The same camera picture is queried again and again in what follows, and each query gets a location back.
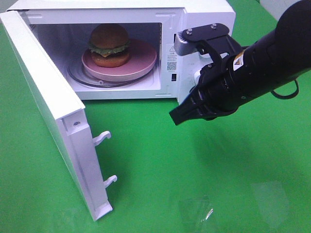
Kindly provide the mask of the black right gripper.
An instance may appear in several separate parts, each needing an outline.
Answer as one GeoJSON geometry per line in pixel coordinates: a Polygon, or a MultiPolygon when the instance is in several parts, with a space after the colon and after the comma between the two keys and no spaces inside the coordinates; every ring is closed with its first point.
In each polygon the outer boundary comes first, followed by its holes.
{"type": "Polygon", "coordinates": [[[247,87],[241,84],[241,72],[245,68],[243,54],[202,68],[197,86],[179,106],[169,112],[174,124],[179,125],[193,119],[212,120],[224,117],[251,101],[253,97],[247,93],[247,87]],[[225,70],[221,72],[218,64],[224,61],[225,70]]]}

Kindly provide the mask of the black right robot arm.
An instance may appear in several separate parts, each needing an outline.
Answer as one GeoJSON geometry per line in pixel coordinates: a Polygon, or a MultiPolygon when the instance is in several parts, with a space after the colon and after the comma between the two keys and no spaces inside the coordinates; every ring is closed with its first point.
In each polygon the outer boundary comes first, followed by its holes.
{"type": "Polygon", "coordinates": [[[294,82],[311,68],[311,3],[300,0],[280,17],[276,28],[243,47],[224,24],[189,28],[176,35],[180,56],[208,54],[198,83],[170,112],[176,125],[190,119],[224,117],[266,93],[294,82]]]}

